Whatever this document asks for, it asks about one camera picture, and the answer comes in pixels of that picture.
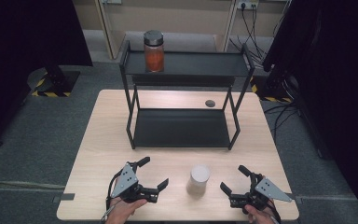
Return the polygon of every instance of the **white paper cup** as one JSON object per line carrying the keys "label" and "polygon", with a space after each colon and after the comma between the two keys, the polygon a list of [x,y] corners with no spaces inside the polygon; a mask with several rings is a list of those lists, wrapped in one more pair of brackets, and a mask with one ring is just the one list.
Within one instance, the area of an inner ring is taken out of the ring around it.
{"label": "white paper cup", "polygon": [[211,171],[206,165],[196,165],[191,169],[187,183],[187,193],[194,196],[202,196],[206,190]]}

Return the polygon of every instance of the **cable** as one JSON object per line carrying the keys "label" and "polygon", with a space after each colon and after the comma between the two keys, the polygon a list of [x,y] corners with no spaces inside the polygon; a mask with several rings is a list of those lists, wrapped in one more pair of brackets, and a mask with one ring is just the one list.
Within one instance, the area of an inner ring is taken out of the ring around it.
{"label": "cable", "polygon": [[[290,118],[292,117],[295,113],[298,112],[298,110],[296,109],[295,111],[294,110],[288,110],[290,107],[292,106],[296,106],[294,102],[288,104],[288,105],[277,105],[277,106],[274,106],[266,111],[264,111],[265,114],[272,114],[272,113],[278,113],[278,112],[270,112],[274,109],[278,109],[278,108],[283,108],[282,111],[280,111],[278,117],[275,119],[275,123],[274,123],[274,128],[271,129],[271,131],[273,132],[273,140],[274,140],[274,143],[276,143],[276,134],[277,134],[277,130]],[[280,117],[283,115],[283,113],[285,111],[294,111],[293,113],[289,114],[280,124],[278,124],[278,121],[280,119]]]}
{"label": "cable", "polygon": [[103,217],[101,218],[101,224],[104,224],[107,220],[107,217],[109,216],[110,212],[112,212],[112,210],[116,207],[116,205],[118,203],[120,203],[122,200],[120,199],[120,201],[118,201],[117,203],[113,204],[112,206],[109,207],[108,210],[106,210],[106,212],[103,214]]}
{"label": "cable", "polygon": [[254,58],[256,58],[258,60],[258,63],[260,64],[260,67],[263,67],[262,66],[262,62],[264,60],[264,57],[262,56],[262,53],[264,55],[266,55],[267,53],[262,50],[260,47],[258,47],[257,45],[257,42],[256,42],[256,39],[255,39],[255,22],[257,20],[257,8],[255,6],[252,6],[252,30],[249,30],[249,26],[248,26],[248,23],[245,19],[245,16],[244,16],[244,7],[242,8],[242,11],[241,11],[241,15],[242,15],[242,18],[243,18],[243,22],[245,23],[245,27],[246,27],[246,31],[248,32],[248,38],[245,40],[245,44],[247,44],[248,40],[251,39],[252,42],[254,43],[255,45],[255,51],[256,53],[253,53],[253,56]]}
{"label": "cable", "polygon": [[65,186],[52,184],[39,184],[25,181],[0,181],[0,189],[54,189],[64,190]]}

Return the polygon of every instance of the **black cable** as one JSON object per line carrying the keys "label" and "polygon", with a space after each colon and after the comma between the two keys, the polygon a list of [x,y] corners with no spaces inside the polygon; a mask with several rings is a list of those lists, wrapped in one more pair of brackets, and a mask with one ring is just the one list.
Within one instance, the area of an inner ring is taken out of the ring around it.
{"label": "black cable", "polygon": [[289,105],[277,105],[277,106],[274,106],[266,111],[264,111],[265,114],[267,113],[270,113],[270,111],[274,110],[274,109],[277,109],[277,108],[282,108],[283,107],[283,110],[281,112],[279,112],[280,114],[278,115],[278,117],[275,119],[275,123],[274,123],[274,128],[271,129],[271,131],[273,131],[273,140],[274,140],[274,143],[276,142],[276,134],[277,134],[277,130],[278,128],[280,128],[292,115],[294,115],[295,113],[297,113],[297,110],[291,114],[289,114],[279,125],[278,125],[278,121],[280,119],[280,117],[282,116],[282,114],[290,107],[294,106],[295,103],[292,102],[290,103]]}
{"label": "black cable", "polygon": [[292,115],[294,115],[294,114],[296,114],[296,113],[298,113],[298,110],[297,110],[297,109],[296,109],[295,112],[289,114],[289,115],[286,117],[286,119],[284,119],[284,120],[283,120],[277,127],[275,127],[273,130],[276,131],[277,129],[279,129],[279,127],[281,127],[281,125],[283,125],[285,121],[287,121]]}
{"label": "black cable", "polygon": [[[241,44],[241,46],[242,46],[242,43],[241,43],[241,41],[240,41],[240,37],[237,35],[237,39],[238,39],[238,42],[240,42],[240,44]],[[234,43],[234,41],[230,38],[229,39],[229,41],[231,42],[231,44],[232,45],[234,45],[234,47],[239,51],[239,52],[241,52],[242,51],[242,49],[240,48],[240,47],[238,47],[235,43]],[[255,54],[253,53],[253,52],[251,52],[251,51],[249,51],[252,55],[253,55],[253,57],[252,57],[252,60],[256,63],[256,65],[258,65],[259,67],[262,67],[263,65],[262,65],[262,62],[259,60],[259,59],[257,59],[256,58],[256,56],[255,56]]]}
{"label": "black cable", "polygon": [[253,42],[254,45],[255,45],[255,49],[256,49],[256,51],[257,51],[257,54],[258,54],[257,58],[258,58],[259,60],[262,60],[260,50],[263,51],[263,53],[265,53],[265,51],[262,50],[260,47],[257,46],[256,40],[255,40],[255,21],[256,21],[256,18],[257,18],[257,11],[256,11],[255,7],[253,7],[253,9],[254,9],[254,10],[253,10],[253,15],[252,15],[252,23],[253,23],[252,31],[249,31],[248,23],[246,22],[245,16],[244,16],[244,14],[243,14],[244,9],[242,9],[242,12],[241,12],[242,18],[243,18],[243,22],[245,23],[245,26],[246,26],[246,31],[248,32],[248,35],[249,35],[248,38],[246,39],[245,43],[247,43],[248,40],[249,40],[249,38],[251,38],[252,42]]}
{"label": "black cable", "polygon": [[231,38],[229,39],[229,42],[231,42],[231,44],[234,45],[234,47],[235,47],[238,51],[241,51],[240,47],[238,47],[238,46],[234,43],[234,41],[232,41]]}

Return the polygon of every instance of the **gray carpet floor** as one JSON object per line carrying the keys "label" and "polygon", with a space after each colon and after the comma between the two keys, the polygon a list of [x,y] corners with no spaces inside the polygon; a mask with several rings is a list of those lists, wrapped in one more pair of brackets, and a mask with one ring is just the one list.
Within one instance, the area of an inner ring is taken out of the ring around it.
{"label": "gray carpet floor", "polygon": [[[81,72],[72,94],[66,98],[29,95],[1,138],[0,223],[72,223],[57,219],[58,199],[99,91],[122,89],[122,82],[115,63],[63,66],[62,70]],[[44,73],[41,69],[30,75],[31,88]],[[265,110],[281,104],[260,103]],[[270,129],[280,111],[266,114]],[[318,157],[295,108],[284,112],[279,123],[286,118],[276,132],[276,147],[300,217],[283,223],[358,223],[358,201],[334,161]]]}

